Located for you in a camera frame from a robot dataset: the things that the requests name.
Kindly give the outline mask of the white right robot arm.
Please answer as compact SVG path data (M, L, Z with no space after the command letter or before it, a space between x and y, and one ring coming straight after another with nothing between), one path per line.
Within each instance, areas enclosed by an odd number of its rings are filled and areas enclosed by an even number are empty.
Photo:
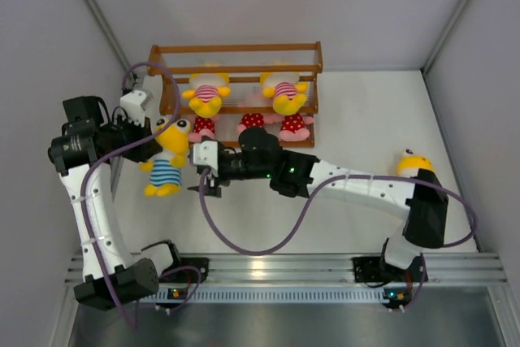
M389 213L401 220L379 259L380 272L390 280L405 274L423 250L444 246L448 196L421 155L406 150L396 176L377 176L286 150L259 127L243 131L239 147L211 139L191 147L190 162L201 177L195 187L200 197L220 197L221 188L235 180L268 180L281 196L308 202L321 196Z

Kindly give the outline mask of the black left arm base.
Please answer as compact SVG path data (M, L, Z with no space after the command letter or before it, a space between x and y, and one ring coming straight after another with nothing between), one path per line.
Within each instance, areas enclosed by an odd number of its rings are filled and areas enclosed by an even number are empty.
M201 281L204 282L209 274L210 259L207 257L182 257L180 265L182 267L193 267L193 270L186 269L179 273L177 280L180 283L197 282L197 273L201 274Z

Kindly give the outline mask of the yellow plush toy pink stripes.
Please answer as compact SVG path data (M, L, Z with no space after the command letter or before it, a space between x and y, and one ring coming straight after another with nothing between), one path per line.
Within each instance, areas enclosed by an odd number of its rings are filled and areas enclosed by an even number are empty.
M228 97L230 76L226 72L199 72L188 79L189 88L181 96L195 115L211 119L215 117Z

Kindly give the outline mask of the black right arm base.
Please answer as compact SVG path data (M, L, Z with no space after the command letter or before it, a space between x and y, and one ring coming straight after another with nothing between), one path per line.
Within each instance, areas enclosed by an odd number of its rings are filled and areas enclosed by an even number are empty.
M381 258L356 257L352 262L355 281L369 288L381 288L394 280L394 271Z

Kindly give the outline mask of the pink plush toy polka dress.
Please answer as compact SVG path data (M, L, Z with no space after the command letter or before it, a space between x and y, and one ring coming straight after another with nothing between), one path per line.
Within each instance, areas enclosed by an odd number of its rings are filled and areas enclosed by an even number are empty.
M261 93L251 93L238 106L266 106L270 102ZM237 133L241 134L247 128L259 127L264 128L266 124L273 124L275 122L275 115L273 113L257 113L247 112L242 115L239 124L236 127Z

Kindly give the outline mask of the pink plush toy red dress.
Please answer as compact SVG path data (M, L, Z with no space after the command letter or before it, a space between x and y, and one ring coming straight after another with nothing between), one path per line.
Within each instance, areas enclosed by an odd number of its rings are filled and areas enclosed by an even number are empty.
M304 141L310 137L308 126L314 123L312 116L303 116L300 113L286 115L279 131L281 141Z

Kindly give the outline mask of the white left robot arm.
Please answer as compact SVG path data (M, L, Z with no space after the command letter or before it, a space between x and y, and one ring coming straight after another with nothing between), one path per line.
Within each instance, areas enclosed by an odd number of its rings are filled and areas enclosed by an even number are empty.
M159 150L151 139L144 90L124 94L114 111L97 96L63 101L67 121L48 149L74 211L83 256L82 282L75 299L98 310L111 310L151 296L159 276L178 280L184 263L169 240L146 246L138 255L124 243L111 184L111 159L135 163Z

